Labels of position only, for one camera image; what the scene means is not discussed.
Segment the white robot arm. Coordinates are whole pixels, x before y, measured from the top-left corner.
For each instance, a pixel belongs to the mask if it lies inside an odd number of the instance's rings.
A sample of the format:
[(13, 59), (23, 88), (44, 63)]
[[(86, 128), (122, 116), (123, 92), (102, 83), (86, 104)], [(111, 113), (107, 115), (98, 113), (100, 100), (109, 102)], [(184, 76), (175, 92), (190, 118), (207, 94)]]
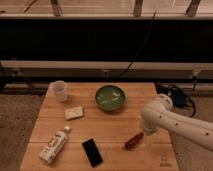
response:
[(141, 112), (141, 128), (147, 135), (163, 128), (213, 151), (213, 123), (179, 115), (171, 111), (173, 102), (165, 94), (158, 94), (146, 103)]

